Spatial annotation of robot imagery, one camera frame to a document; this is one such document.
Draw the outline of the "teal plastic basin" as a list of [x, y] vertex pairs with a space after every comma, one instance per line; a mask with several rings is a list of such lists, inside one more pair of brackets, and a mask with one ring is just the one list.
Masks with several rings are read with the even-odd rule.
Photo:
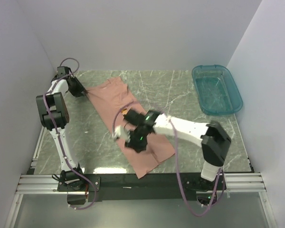
[[243, 100], [231, 72], [222, 65], [199, 65], [193, 68], [192, 79], [199, 105], [206, 115], [235, 114]]

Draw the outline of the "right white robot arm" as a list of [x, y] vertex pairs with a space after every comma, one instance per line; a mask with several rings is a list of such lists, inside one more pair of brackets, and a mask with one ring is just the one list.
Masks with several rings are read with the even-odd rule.
[[231, 138], [220, 123], [198, 123], [164, 113], [149, 110], [147, 114], [130, 109], [123, 115], [124, 120], [134, 130], [125, 131], [125, 146], [140, 153], [147, 147], [147, 136], [150, 134], [175, 136], [202, 148], [204, 163], [199, 177], [199, 185], [206, 190], [216, 183], [216, 175], [223, 167], [231, 145]]

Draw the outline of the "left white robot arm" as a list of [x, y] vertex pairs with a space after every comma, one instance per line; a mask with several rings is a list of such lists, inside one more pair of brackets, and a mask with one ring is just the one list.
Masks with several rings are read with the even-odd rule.
[[54, 139], [60, 158], [61, 173], [53, 174], [58, 181], [58, 188], [64, 191], [81, 191], [86, 188], [86, 180], [75, 153], [68, 145], [70, 116], [64, 95], [70, 92], [73, 97], [85, 96], [87, 90], [74, 76], [71, 68], [59, 66], [51, 81], [49, 90], [36, 97], [38, 114], [43, 127]]

